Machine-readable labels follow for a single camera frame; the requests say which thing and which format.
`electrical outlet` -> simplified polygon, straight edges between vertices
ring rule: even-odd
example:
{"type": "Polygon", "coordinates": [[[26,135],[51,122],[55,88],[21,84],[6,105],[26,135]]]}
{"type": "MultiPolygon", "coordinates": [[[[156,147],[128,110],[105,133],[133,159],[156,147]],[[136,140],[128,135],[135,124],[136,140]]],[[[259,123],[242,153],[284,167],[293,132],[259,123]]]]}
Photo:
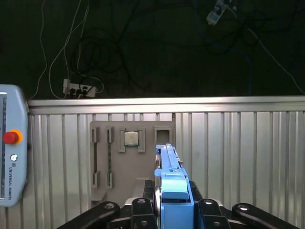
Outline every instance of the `electrical outlet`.
{"type": "Polygon", "coordinates": [[[207,22],[210,25],[216,25],[231,1],[232,0],[218,0],[214,6],[214,9],[207,16],[207,22]]]}
{"type": "Polygon", "coordinates": [[[71,89],[74,89],[75,92],[73,93],[73,95],[76,95],[76,94],[80,94],[81,92],[79,92],[80,88],[82,91],[89,91],[87,94],[86,94],[86,97],[91,97],[91,98],[94,98],[95,97],[95,93],[96,93],[96,87],[93,86],[93,88],[91,88],[92,86],[90,85],[79,85],[77,83],[70,83],[70,81],[68,81],[67,79],[64,80],[64,87],[62,89],[62,92],[65,93],[65,85],[67,87],[67,94],[70,94],[70,90],[71,89]]]}

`metal panel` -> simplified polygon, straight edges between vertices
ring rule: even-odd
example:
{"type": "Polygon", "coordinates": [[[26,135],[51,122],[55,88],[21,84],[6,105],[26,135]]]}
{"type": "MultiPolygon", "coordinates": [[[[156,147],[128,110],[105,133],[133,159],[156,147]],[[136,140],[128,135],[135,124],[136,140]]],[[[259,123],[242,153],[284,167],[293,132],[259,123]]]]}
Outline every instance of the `metal panel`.
{"type": "Polygon", "coordinates": [[[28,184],[0,228],[53,229],[90,202],[92,120],[173,120],[204,197],[248,202],[305,227],[305,98],[30,101],[28,184]]]}

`black cable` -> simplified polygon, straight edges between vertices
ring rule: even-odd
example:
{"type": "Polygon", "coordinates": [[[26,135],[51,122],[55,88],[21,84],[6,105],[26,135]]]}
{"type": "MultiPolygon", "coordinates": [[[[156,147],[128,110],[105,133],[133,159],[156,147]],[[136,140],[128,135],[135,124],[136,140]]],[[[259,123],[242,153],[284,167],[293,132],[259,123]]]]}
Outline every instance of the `black cable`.
{"type": "Polygon", "coordinates": [[[131,42],[151,42],[151,43],[163,44],[163,45],[180,47],[180,48],[194,48],[194,49],[197,49],[197,48],[204,47],[203,44],[188,45],[188,44],[182,44],[182,43],[176,43],[176,42],[161,41],[161,40],[156,40],[156,39],[132,38],[132,37],[126,37],[126,36],[124,36],[124,39],[128,40],[128,41],[131,41],[131,42]]]}
{"type": "Polygon", "coordinates": [[[251,28],[251,30],[253,30],[259,38],[260,38],[260,35],[261,35],[262,32],[277,33],[277,32],[285,32],[285,31],[291,30],[291,27],[292,27],[293,22],[295,20],[295,16],[298,13],[297,7],[298,7],[299,1],[300,0],[296,1],[294,12],[290,15],[291,20],[290,20],[289,25],[284,27],[284,28],[276,29],[276,30],[263,30],[262,29],[265,26],[267,20],[270,20],[270,18],[267,18],[266,15],[262,11],[257,10],[256,3],[254,1],[251,1],[253,3],[254,10],[251,11],[250,13],[245,13],[242,10],[238,9],[238,12],[242,13],[245,16],[245,19],[243,21],[233,19],[234,21],[237,21],[237,22],[240,23],[240,27],[237,30],[232,31],[232,32],[224,35],[223,37],[221,37],[217,41],[214,41],[212,43],[205,43],[204,45],[206,47],[207,52],[210,55],[216,55],[216,56],[224,55],[224,54],[228,53],[230,51],[230,49],[233,48],[236,45],[236,43],[239,39],[242,39],[246,46],[249,46],[249,47],[256,46],[258,44],[258,39],[255,39],[254,42],[249,42],[246,38],[246,34],[249,34],[248,28],[251,28]],[[229,48],[228,50],[223,50],[221,52],[213,52],[208,47],[208,45],[218,43],[220,41],[224,41],[224,40],[226,40],[226,39],[228,39],[229,37],[232,37],[232,36],[233,36],[233,40],[231,41],[230,44],[226,45],[226,47],[229,48]]]}
{"type": "MultiPolygon", "coordinates": [[[[196,46],[196,45],[187,46],[187,45],[181,45],[181,44],[169,43],[169,42],[162,42],[162,43],[169,44],[169,45],[185,46],[185,47],[205,47],[211,55],[226,54],[227,52],[230,51],[231,48],[233,48],[236,45],[236,43],[239,39],[242,39],[244,41],[245,45],[254,47],[257,45],[257,40],[255,40],[254,42],[249,42],[246,39],[246,30],[245,30],[246,27],[251,28],[259,36],[260,32],[268,32],[268,31],[264,31],[262,29],[262,27],[265,25],[265,23],[267,21],[272,21],[272,20],[276,20],[278,18],[284,18],[284,17],[291,16],[290,24],[284,30],[290,29],[294,22],[296,14],[298,14],[304,10],[304,9],[299,10],[299,11],[297,10],[297,5],[298,5],[299,1],[300,0],[297,1],[293,14],[280,16],[280,17],[272,17],[272,18],[267,18],[263,12],[257,10],[255,1],[252,1],[253,7],[254,7],[254,10],[252,12],[246,14],[246,13],[242,12],[241,10],[239,10],[239,12],[245,16],[245,19],[242,21],[243,23],[240,23],[240,26],[235,31],[229,32],[217,40],[214,39],[214,42],[203,41],[203,43],[198,46],[196,46]],[[211,45],[213,45],[214,43],[223,42],[229,38],[231,38],[232,41],[229,45],[226,45],[227,47],[229,47],[228,50],[223,50],[222,52],[219,52],[219,53],[214,53],[211,50],[211,48],[210,48],[211,45]]],[[[126,60],[123,55],[123,52],[122,52],[121,48],[119,47],[119,43],[122,41],[122,39],[128,29],[128,26],[133,19],[141,17],[143,15],[146,15],[148,13],[154,12],[159,9],[171,9],[171,8],[181,8],[181,7],[191,7],[194,9],[194,5],[192,4],[191,0],[184,0],[184,3],[158,4],[155,7],[145,9],[145,10],[140,10],[137,12],[138,7],[139,7],[139,0],[136,0],[134,6],[132,8],[132,11],[130,13],[130,16],[128,17],[128,19],[117,39],[114,38],[114,36],[111,35],[111,33],[109,33],[108,31],[106,31],[104,29],[93,28],[93,29],[86,31],[86,33],[84,33],[84,35],[82,36],[82,38],[79,41],[79,43],[81,43],[82,47],[83,47],[81,50],[81,60],[82,60],[83,68],[77,66],[78,48],[79,48],[79,46],[77,45],[75,47],[75,50],[71,57],[71,69],[77,74],[91,73],[92,71],[101,71],[104,73],[114,73],[121,69],[124,69],[126,71],[129,85],[131,85],[131,83],[132,83],[136,87],[141,89],[142,91],[154,91],[151,88],[149,88],[148,86],[146,86],[146,87],[140,86],[131,77],[126,60]],[[90,35],[91,32],[97,33],[98,31],[101,31],[104,34],[104,37],[106,37],[106,38],[104,38],[104,37],[101,38],[99,35],[95,35],[95,36],[90,35]]],[[[111,10],[111,15],[112,15],[111,21],[112,21],[112,28],[113,28],[112,30],[115,32],[116,29],[115,29],[114,23],[113,23],[113,9],[111,10]]],[[[273,32],[278,32],[278,31],[282,31],[282,29],[274,30],[273,32]]]]}
{"type": "Polygon", "coordinates": [[[89,88],[89,90],[87,90],[87,91],[82,90],[81,85],[83,84],[83,82],[84,82],[86,79],[89,79],[89,78],[92,78],[92,79],[95,79],[95,80],[100,81],[100,83],[102,84],[102,89],[101,89],[100,92],[102,92],[102,91],[104,90],[104,84],[103,84],[103,82],[101,81],[101,79],[99,79],[98,77],[93,76],[93,75],[87,75],[87,76],[83,77],[83,78],[80,80],[80,82],[79,82],[79,90],[80,90],[81,94],[82,94],[84,97],[86,97],[86,95],[87,95],[87,94],[92,90],[92,88],[94,87],[94,86],[92,86],[92,87],[89,88]]]}
{"type": "Polygon", "coordinates": [[[112,28],[112,32],[113,33],[117,33],[115,24],[114,24],[114,9],[113,9],[113,0],[110,0],[110,24],[111,24],[111,28],[112,28]]]}

